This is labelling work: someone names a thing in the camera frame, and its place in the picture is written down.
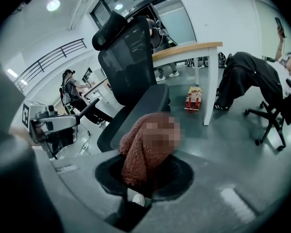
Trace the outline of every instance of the desk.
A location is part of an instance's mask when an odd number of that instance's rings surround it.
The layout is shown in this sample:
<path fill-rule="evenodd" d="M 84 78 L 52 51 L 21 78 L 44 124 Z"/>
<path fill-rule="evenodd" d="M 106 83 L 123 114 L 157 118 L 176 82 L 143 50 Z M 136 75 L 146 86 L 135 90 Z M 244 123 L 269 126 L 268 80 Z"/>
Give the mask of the desk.
<path fill-rule="evenodd" d="M 204 125 L 209 125 L 211 114 L 213 111 L 215 94 L 218 85 L 218 47 L 222 42 L 194 43 L 184 46 L 176 46 L 156 52 L 152 55 L 153 66 L 159 67 L 176 61 L 186 59 L 194 59 L 195 65 L 195 84 L 199 85 L 199 75 L 197 68 L 197 58 L 208 56 L 208 95 L 206 104 L 206 113 L 204 117 Z"/>
<path fill-rule="evenodd" d="M 92 95 L 95 91 L 97 91 L 98 87 L 101 86 L 104 82 L 108 82 L 107 79 L 104 79 L 103 81 L 99 82 L 98 84 L 95 84 L 88 92 L 86 92 L 83 96 L 85 98 L 87 98 L 88 96 Z M 108 103 L 108 101 L 103 97 L 103 95 L 97 91 L 99 93 L 99 95 L 101 95 L 101 97 L 105 100 L 106 103 Z"/>

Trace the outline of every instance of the floor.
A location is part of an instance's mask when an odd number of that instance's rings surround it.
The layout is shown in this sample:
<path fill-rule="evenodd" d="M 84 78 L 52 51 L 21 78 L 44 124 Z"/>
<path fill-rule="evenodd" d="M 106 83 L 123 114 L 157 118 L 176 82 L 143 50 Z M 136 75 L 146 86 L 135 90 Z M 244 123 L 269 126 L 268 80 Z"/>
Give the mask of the floor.
<path fill-rule="evenodd" d="M 246 180 L 256 192 L 266 194 L 270 190 L 276 190 L 282 193 L 283 191 L 276 187 L 280 179 L 287 178 L 284 177 L 287 168 L 291 170 L 291 126 L 284 125 L 287 147 L 282 152 L 276 151 L 281 141 L 274 128 L 271 129 L 268 139 L 262 145 L 255 145 L 254 140 L 263 135 L 267 121 L 253 114 L 244 117 L 243 112 L 247 108 L 259 108 L 263 100 L 259 88 L 251 87 L 245 96 L 234 101 L 228 112 L 214 111 L 210 125 L 204 126 L 208 69 L 199 69 L 203 100 L 200 111 L 193 114 L 187 113 L 184 107 L 189 86 L 194 86 L 194 69 L 185 66 L 177 66 L 177 69 L 180 75 L 170 78 L 168 75 L 171 69 L 165 67 L 166 80 L 161 83 L 169 85 L 171 115 L 179 119 L 182 128 L 182 141 L 178 150 L 223 165 L 231 173 L 236 173 L 238 179 Z M 223 70 L 219 69 L 218 81 L 222 73 Z M 112 93 L 109 93 L 106 99 L 109 101 L 108 104 L 99 101 L 97 107 L 110 116 L 114 116 L 122 106 L 117 103 Z M 91 133 L 90 138 L 85 127 Z M 78 157 L 88 138 L 90 143 L 84 155 L 100 153 L 96 142 L 104 127 L 103 125 L 99 128 L 86 118 L 82 119 L 77 142 L 67 146 L 57 157 Z"/>

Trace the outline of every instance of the black metal railing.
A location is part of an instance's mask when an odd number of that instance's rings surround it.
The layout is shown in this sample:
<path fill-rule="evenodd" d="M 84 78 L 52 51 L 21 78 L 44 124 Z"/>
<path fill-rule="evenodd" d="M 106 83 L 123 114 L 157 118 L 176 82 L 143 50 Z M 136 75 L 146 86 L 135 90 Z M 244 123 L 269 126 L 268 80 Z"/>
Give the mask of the black metal railing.
<path fill-rule="evenodd" d="M 24 92 L 29 83 L 33 81 L 39 73 L 44 72 L 48 66 L 61 58 L 66 58 L 68 54 L 82 48 L 87 48 L 84 43 L 84 38 L 69 42 L 49 52 L 23 71 L 14 81 L 15 85 L 21 92 Z"/>

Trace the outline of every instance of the standing person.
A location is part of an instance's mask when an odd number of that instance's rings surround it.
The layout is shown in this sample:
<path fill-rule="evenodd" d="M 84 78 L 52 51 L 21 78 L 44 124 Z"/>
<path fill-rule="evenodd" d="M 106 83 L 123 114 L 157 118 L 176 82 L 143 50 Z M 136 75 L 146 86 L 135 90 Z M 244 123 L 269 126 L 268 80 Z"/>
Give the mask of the standing person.
<path fill-rule="evenodd" d="M 66 91 L 69 93 L 71 102 L 70 104 L 78 109 L 80 112 L 85 109 L 87 104 L 85 101 L 81 98 L 79 92 L 77 91 L 77 88 L 91 88 L 89 84 L 80 84 L 76 80 L 73 79 L 73 73 L 71 70 L 67 69 L 63 73 L 63 83 L 62 86 L 65 87 Z M 112 117 L 104 114 L 102 111 L 97 109 L 96 107 L 92 107 L 86 114 L 86 118 L 90 120 L 92 123 L 98 125 L 99 127 L 104 123 L 104 120 L 102 120 L 99 117 L 105 117 L 108 122 L 111 122 Z"/>
<path fill-rule="evenodd" d="M 170 46 L 167 42 L 167 39 L 163 35 L 160 35 L 158 29 L 156 29 L 158 27 L 156 22 L 154 20 L 151 20 L 149 16 L 146 16 L 146 19 L 147 19 L 147 22 L 149 24 L 151 45 L 153 48 L 153 53 L 170 48 Z M 169 77 L 176 77 L 176 76 L 180 75 L 176 69 L 175 63 L 170 63 L 169 66 L 171 67 L 171 69 L 173 71 L 171 74 L 169 74 Z M 156 78 L 157 82 L 166 79 L 166 77 L 164 76 L 164 71 L 162 68 L 163 67 L 158 68 L 160 75 Z"/>
<path fill-rule="evenodd" d="M 215 109 L 228 110 L 234 99 L 241 97 L 251 86 L 260 88 L 265 100 L 280 104 L 291 96 L 286 79 L 291 80 L 291 52 L 282 55 L 283 31 L 277 29 L 280 39 L 273 63 L 256 58 L 246 52 L 237 52 L 229 60 L 217 89 L 219 96 Z"/>

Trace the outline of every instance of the round ceiling light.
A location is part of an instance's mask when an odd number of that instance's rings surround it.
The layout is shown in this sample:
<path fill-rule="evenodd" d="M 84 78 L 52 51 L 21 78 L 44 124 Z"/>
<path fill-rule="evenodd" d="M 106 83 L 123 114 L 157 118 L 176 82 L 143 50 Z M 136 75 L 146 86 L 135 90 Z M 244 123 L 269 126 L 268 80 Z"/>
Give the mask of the round ceiling light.
<path fill-rule="evenodd" d="M 122 8 L 123 8 L 123 5 L 122 5 L 122 4 L 118 4 L 118 5 L 116 5 L 116 7 L 115 7 L 116 10 L 120 10 L 120 9 L 122 9 Z"/>
<path fill-rule="evenodd" d="M 60 2 L 58 0 L 52 0 L 48 3 L 47 9 L 48 11 L 54 11 L 57 10 L 60 6 Z"/>

